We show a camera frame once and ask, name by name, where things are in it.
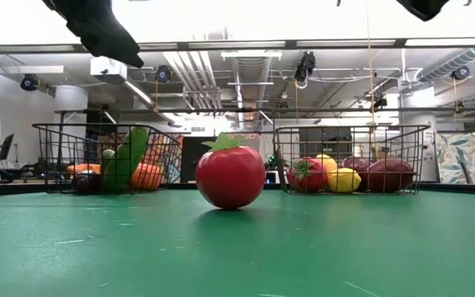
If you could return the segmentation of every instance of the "orange vegetable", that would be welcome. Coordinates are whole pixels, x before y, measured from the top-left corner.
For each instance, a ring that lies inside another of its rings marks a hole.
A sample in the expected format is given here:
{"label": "orange vegetable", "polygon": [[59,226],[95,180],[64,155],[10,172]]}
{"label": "orange vegetable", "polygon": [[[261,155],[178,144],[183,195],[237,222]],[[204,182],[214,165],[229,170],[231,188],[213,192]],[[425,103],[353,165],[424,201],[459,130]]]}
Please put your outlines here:
{"label": "orange vegetable", "polygon": [[159,166],[140,163],[131,176],[131,186],[135,189],[154,191],[161,185],[163,178]]}
{"label": "orange vegetable", "polygon": [[92,164],[92,163],[82,163],[78,165],[67,166],[67,173],[69,175],[77,175],[78,173],[84,172],[87,170],[100,174],[100,165]]}

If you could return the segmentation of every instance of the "green felt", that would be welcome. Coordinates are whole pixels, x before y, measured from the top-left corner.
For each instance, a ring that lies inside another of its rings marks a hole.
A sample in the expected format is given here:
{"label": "green felt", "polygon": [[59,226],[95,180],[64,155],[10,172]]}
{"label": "green felt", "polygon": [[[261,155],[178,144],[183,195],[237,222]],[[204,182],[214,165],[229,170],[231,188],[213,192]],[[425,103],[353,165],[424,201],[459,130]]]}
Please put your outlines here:
{"label": "green felt", "polygon": [[1,196],[0,296],[475,296],[475,195],[212,209],[197,191]]}

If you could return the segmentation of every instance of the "yellow lemon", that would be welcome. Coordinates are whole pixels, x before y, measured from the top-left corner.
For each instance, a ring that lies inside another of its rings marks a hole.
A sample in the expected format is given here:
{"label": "yellow lemon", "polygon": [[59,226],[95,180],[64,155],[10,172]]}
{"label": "yellow lemon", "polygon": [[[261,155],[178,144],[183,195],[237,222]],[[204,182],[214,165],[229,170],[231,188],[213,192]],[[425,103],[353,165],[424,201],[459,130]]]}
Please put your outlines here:
{"label": "yellow lemon", "polygon": [[322,162],[322,166],[326,169],[326,172],[333,172],[338,169],[338,165],[336,165],[336,161],[334,158],[327,156],[326,154],[319,154],[317,159]]}
{"label": "yellow lemon", "polygon": [[355,170],[340,168],[327,174],[327,184],[331,191],[337,193],[349,193],[359,187],[362,179]]}

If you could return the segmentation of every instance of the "green cucumber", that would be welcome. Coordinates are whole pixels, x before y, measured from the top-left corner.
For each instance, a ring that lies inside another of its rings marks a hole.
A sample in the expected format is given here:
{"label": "green cucumber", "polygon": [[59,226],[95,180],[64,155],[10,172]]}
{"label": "green cucumber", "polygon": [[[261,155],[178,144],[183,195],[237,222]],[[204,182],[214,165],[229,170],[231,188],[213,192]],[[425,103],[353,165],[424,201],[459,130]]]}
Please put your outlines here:
{"label": "green cucumber", "polygon": [[102,152],[102,165],[101,165],[101,170],[104,172],[107,168],[107,164],[109,164],[109,161],[115,158],[115,151],[112,149],[106,149],[105,151]]}
{"label": "green cucumber", "polygon": [[107,163],[104,171],[103,185],[106,191],[125,190],[131,175],[146,153],[148,139],[148,131],[144,127],[134,127],[125,136],[124,143],[116,150],[115,156]]}

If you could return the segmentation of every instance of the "fruit basket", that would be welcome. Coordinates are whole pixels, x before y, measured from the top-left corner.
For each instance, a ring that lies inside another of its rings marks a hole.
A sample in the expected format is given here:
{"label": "fruit basket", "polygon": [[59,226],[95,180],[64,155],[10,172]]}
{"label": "fruit basket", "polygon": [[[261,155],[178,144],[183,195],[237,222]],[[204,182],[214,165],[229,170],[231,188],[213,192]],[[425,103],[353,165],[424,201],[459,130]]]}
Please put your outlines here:
{"label": "fruit basket", "polygon": [[285,126],[275,130],[289,193],[416,194],[428,125]]}
{"label": "fruit basket", "polygon": [[33,124],[47,192],[155,191],[180,168],[179,141],[148,125]]}

